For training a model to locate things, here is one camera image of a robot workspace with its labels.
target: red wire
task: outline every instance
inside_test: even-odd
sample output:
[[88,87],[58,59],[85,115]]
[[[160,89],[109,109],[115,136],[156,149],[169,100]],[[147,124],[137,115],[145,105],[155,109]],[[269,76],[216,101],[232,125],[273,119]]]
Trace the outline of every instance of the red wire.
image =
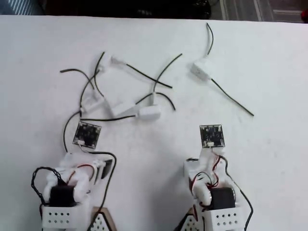
[[219,157],[217,157],[217,161],[215,162],[215,164],[213,165],[213,168],[212,168],[212,171],[213,171],[213,173],[214,173],[214,175],[215,175],[215,177],[216,177],[216,182],[213,184],[213,185],[211,185],[211,188],[215,188],[215,187],[217,187],[218,186],[218,184],[219,184],[219,177],[217,176],[217,174],[215,173],[215,169],[216,169],[216,167],[217,167],[217,165],[218,165],[218,163],[220,162],[220,156]]
[[89,181],[92,180],[93,176],[94,176],[94,172],[95,172],[95,169],[92,165],[89,165],[89,164],[84,164],[84,165],[79,165],[77,168],[80,168],[80,167],[91,167],[92,168],[92,176],[90,177]]

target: white plastic connector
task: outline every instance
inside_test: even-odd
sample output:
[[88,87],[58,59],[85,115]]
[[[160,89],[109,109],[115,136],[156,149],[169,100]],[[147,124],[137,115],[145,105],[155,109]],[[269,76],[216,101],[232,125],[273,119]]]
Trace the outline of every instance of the white plastic connector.
[[160,117],[161,111],[159,105],[143,107],[138,111],[137,117],[144,120],[156,120]]
[[136,106],[133,102],[123,102],[114,107],[110,107],[111,114],[114,118],[120,117],[125,114],[129,109]]
[[112,57],[111,57],[111,63],[112,63],[112,64],[124,64],[124,65],[126,65],[126,63],[124,62],[124,60],[119,59],[119,58],[116,57],[116,56],[112,56]]
[[97,91],[93,91],[93,95],[85,98],[81,102],[81,112],[90,113],[102,106],[105,99]]
[[191,72],[203,81],[210,80],[211,64],[206,58],[200,59],[193,63]]

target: wire connector plug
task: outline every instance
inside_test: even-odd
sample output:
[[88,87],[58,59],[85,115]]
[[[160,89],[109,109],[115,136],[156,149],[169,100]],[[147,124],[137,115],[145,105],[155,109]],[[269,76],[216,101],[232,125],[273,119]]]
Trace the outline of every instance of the wire connector plug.
[[211,63],[207,58],[200,59],[193,63],[191,72],[201,80],[211,80]]
[[126,65],[126,63],[124,62],[124,60],[122,60],[122,59],[119,59],[118,57],[116,57],[116,56],[112,56],[111,57],[111,63],[112,64],[116,64],[116,65]]
[[159,105],[152,105],[148,107],[141,108],[136,117],[143,119],[143,120],[157,120],[159,119],[161,114],[160,106]]

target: cable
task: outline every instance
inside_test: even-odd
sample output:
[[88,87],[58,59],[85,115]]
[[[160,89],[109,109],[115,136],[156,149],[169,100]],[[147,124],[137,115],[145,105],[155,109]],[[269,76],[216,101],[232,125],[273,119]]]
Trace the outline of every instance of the cable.
[[[92,165],[89,165],[89,164],[83,164],[83,165],[77,166],[77,168],[80,168],[80,167],[91,167],[91,168],[92,168],[92,175],[91,175],[91,177],[89,178],[89,181],[91,181],[92,178],[93,178],[93,176],[94,176],[94,172],[95,172],[94,167],[93,167]],[[69,176],[69,178],[68,178],[68,180],[67,180],[67,184],[70,182],[72,176],[73,176],[75,173],[76,173],[76,172],[75,172],[75,170],[74,170],[74,171],[72,172],[72,174]]]
[[239,102],[237,102],[234,98],[232,98],[230,95],[228,95],[222,88],[221,86],[214,80],[214,79],[211,79],[213,83],[215,83],[215,85],[217,87],[219,87],[219,89],[222,90],[223,93],[225,93],[226,96],[228,96],[229,99],[231,99],[233,102],[235,102],[237,105],[239,105],[241,108],[243,108],[245,111],[248,112],[248,114],[250,114],[251,116],[255,116],[254,114],[252,114],[248,109],[246,109],[243,105],[241,105]]
[[[135,68],[135,67],[133,67],[133,66],[131,66],[131,65],[129,65],[129,64],[126,64],[126,66],[129,66],[131,69],[137,71],[139,74],[143,75],[144,77],[147,77],[147,78],[149,78],[149,79],[152,80],[152,81],[156,81],[155,79],[149,77],[148,75],[146,75],[146,74],[143,73],[142,71],[138,70],[137,68]],[[164,85],[165,87],[172,88],[172,86],[170,86],[170,85],[168,85],[168,84],[165,84],[165,83],[162,83],[162,82],[159,82],[159,81],[158,81],[158,83],[161,84],[161,85]]]
[[70,68],[70,69],[61,70],[60,73],[65,73],[65,72],[69,72],[69,71],[78,71],[78,72],[82,73],[88,79],[88,82],[90,82],[90,84],[92,85],[92,88],[94,90],[94,85],[91,83],[89,77],[83,71],[81,71],[79,69],[75,69],[75,68]]
[[117,121],[121,119],[126,119],[126,118],[132,118],[136,117],[135,115],[129,115],[129,116],[124,116],[124,117],[119,117],[119,118],[113,118],[113,119],[80,119],[81,121],[103,121],[103,122],[108,122],[108,121]]
[[92,168],[92,176],[90,177],[89,181],[92,180],[93,176],[94,176],[94,173],[95,173],[95,169],[92,165],[89,165],[89,164],[83,164],[83,165],[79,165],[77,166],[77,168],[80,168],[80,167],[91,167]]
[[45,170],[48,170],[48,171],[51,171],[54,173],[54,175],[57,177],[58,179],[58,185],[66,185],[66,183],[62,180],[62,177],[60,175],[60,173],[54,169],[54,168],[51,168],[51,167],[38,167],[37,169],[35,169],[35,171],[33,172],[32,174],[32,180],[31,180],[31,187],[33,188],[33,190],[35,191],[35,193],[39,196],[40,198],[40,201],[43,205],[47,205],[47,203],[45,202],[44,200],[44,197],[43,197],[43,194],[41,194],[38,189],[35,187],[35,184],[34,184],[34,180],[37,176],[37,173],[38,171],[40,171],[41,169],[45,169]]
[[103,208],[103,205],[104,205],[105,200],[106,200],[107,192],[108,192],[108,187],[109,187],[109,184],[110,184],[110,181],[111,181],[111,177],[112,177],[112,175],[114,173],[114,170],[115,170],[115,167],[116,167],[116,162],[117,162],[116,156],[114,154],[112,154],[112,153],[108,153],[108,152],[89,152],[89,153],[91,153],[91,154],[107,154],[107,155],[110,155],[110,156],[112,156],[114,158],[115,164],[114,164],[114,167],[111,170],[110,177],[109,177],[107,185],[106,185],[106,190],[105,190],[105,193],[104,193],[103,202],[102,202],[101,206],[99,207],[99,209],[97,210],[97,212],[94,214],[92,222],[89,225],[87,231],[91,230],[92,224],[94,223],[94,221],[96,220],[97,215],[101,212],[101,210]]
[[104,54],[105,54],[105,52],[103,52],[103,53],[101,54],[101,56],[100,56],[100,58],[99,58],[99,60],[98,60],[98,62],[97,62],[97,64],[96,64],[96,66],[95,66],[95,70],[94,70],[94,84],[95,84],[95,86],[96,86],[97,91],[100,93],[100,95],[101,95],[102,97],[104,97],[104,95],[101,93],[100,89],[99,89],[98,86],[97,86],[96,75],[97,75],[97,73],[98,73],[98,72],[97,72],[98,65],[100,64],[100,61],[101,61],[102,57],[104,56]]
[[75,170],[72,172],[72,174],[69,176],[68,180],[67,180],[67,184],[71,181],[72,176],[75,174]]
[[152,95],[153,93],[147,94],[146,96],[144,96],[142,99],[138,100],[135,104],[139,104],[141,101],[145,100],[146,98],[148,98],[150,95]]
[[157,85],[157,83],[158,83],[160,77],[162,76],[162,74],[163,74],[163,73],[167,70],[167,68],[168,68],[174,61],[176,61],[181,55],[183,55],[183,54],[181,53],[181,54],[179,54],[177,57],[175,57],[175,58],[163,69],[163,71],[159,74],[157,80],[156,80],[155,83],[154,83],[153,92],[155,92],[156,85]]
[[206,25],[207,25],[207,27],[208,27],[208,29],[210,30],[211,35],[212,35],[212,43],[211,43],[211,46],[210,46],[210,48],[208,49],[208,52],[207,52],[207,55],[209,55],[210,52],[211,52],[211,50],[212,50],[213,43],[214,43],[214,34],[213,34],[213,31],[212,31],[210,25],[209,25],[208,23],[206,23]]
[[[148,97],[149,97],[150,95],[152,95],[152,94],[153,94],[153,93],[147,94],[147,95],[144,96],[142,99],[138,100],[135,104],[136,104],[136,105],[139,104],[141,101],[145,100],[146,98],[148,98]],[[176,108],[175,108],[175,106],[174,106],[172,100],[171,100],[168,96],[166,96],[165,94],[163,94],[163,93],[161,93],[161,92],[156,92],[156,94],[165,96],[165,97],[168,99],[168,101],[171,103],[173,110],[174,110],[174,111],[176,110]]]
[[220,162],[220,157],[217,156],[217,161],[215,162],[215,164],[213,165],[213,168],[212,168],[212,171],[213,171],[213,173],[214,173],[214,175],[215,175],[215,177],[216,177],[216,182],[215,182],[213,185],[211,185],[211,188],[215,188],[215,187],[217,187],[218,184],[219,184],[219,177],[218,177],[218,175],[215,173],[216,166],[218,165],[219,162]]
[[252,205],[251,205],[249,199],[247,198],[247,196],[245,195],[245,193],[242,191],[242,189],[240,188],[240,186],[238,186],[238,184],[237,184],[237,183],[233,180],[233,178],[229,175],[229,173],[228,173],[228,160],[227,160],[224,156],[218,155],[218,154],[215,153],[213,150],[212,150],[212,153],[214,153],[216,156],[219,156],[221,159],[223,159],[223,160],[225,161],[225,163],[226,163],[226,165],[225,165],[225,173],[226,173],[226,175],[227,175],[227,176],[233,181],[233,183],[239,188],[241,194],[243,195],[243,197],[245,198],[245,200],[247,201],[247,203],[248,203],[248,205],[249,205],[249,207],[250,207],[250,214],[249,214],[249,216],[248,216],[248,218],[247,218],[247,221],[246,221],[246,224],[245,224],[245,228],[244,228],[244,231],[246,231],[246,230],[247,230],[247,227],[248,227],[248,224],[249,224],[249,221],[250,221],[250,219],[251,219],[251,217],[252,217],[252,214],[254,213],[254,208],[252,207]]
[[174,106],[174,104],[173,104],[173,102],[171,101],[171,99],[170,99],[168,96],[166,96],[165,94],[160,93],[160,92],[156,92],[156,94],[165,96],[165,97],[167,98],[167,100],[171,103],[171,105],[172,105],[172,107],[173,107],[173,110],[174,110],[174,111],[176,110],[176,109],[175,109],[175,106]]
[[74,114],[71,115],[71,117],[70,117],[70,118],[68,119],[68,121],[66,122],[65,127],[64,127],[64,130],[63,130],[63,144],[64,144],[64,149],[65,149],[66,152],[67,152],[67,146],[66,146],[66,143],[65,143],[65,132],[66,132],[66,127],[67,127],[69,121],[70,121],[75,115],[77,115],[78,113],[79,113],[79,111],[77,111],[77,112],[75,112]]

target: white table surface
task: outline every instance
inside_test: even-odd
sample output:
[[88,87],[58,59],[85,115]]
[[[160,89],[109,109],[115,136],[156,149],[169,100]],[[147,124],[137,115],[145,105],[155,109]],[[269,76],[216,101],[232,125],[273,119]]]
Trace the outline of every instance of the white table surface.
[[[118,157],[105,205],[119,231],[177,226],[192,205],[182,167],[199,156],[201,124],[223,125],[230,173],[255,209],[249,230],[306,230],[308,25],[209,22],[213,78],[254,118],[189,74],[206,51],[205,21],[0,16],[0,229],[39,230],[32,172],[56,167],[64,155],[63,127],[86,83],[59,70],[80,68],[90,76],[100,53],[109,51],[153,77],[183,53],[161,78],[174,89],[157,86],[176,112],[159,98],[163,113],[155,122],[97,123],[103,127],[97,150]],[[99,75],[98,84],[112,103],[136,101],[153,87],[126,68]],[[77,121],[66,136],[72,152]],[[45,173],[37,185],[43,189]]]

